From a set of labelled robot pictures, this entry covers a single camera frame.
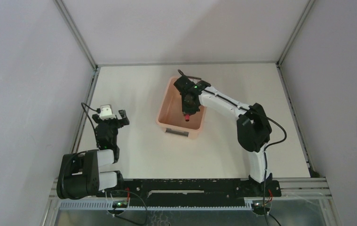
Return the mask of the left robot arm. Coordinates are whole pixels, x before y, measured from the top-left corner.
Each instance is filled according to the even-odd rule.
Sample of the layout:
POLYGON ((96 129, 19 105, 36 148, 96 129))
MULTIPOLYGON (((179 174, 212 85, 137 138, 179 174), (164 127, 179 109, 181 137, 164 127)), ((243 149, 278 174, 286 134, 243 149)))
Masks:
POLYGON ((119 119, 104 111, 93 114, 98 148, 63 156, 56 185, 60 199, 78 200, 122 184, 120 171, 100 171, 102 166, 113 165, 119 160, 118 130, 129 125, 126 111, 119 110, 119 114, 119 119))

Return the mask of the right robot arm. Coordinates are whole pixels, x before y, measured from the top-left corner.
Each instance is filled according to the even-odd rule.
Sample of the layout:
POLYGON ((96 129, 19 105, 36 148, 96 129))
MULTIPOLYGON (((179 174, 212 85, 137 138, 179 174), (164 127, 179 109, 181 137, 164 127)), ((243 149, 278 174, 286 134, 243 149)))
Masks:
POLYGON ((181 96, 182 113, 186 121, 199 112, 202 106, 234 120, 238 143, 247 151, 250 161, 250 179, 262 184, 272 178, 266 150, 286 141, 287 131, 266 115, 261 104, 241 103, 221 93, 210 83, 204 80, 195 82, 192 77, 184 74, 174 82, 174 87, 181 96))

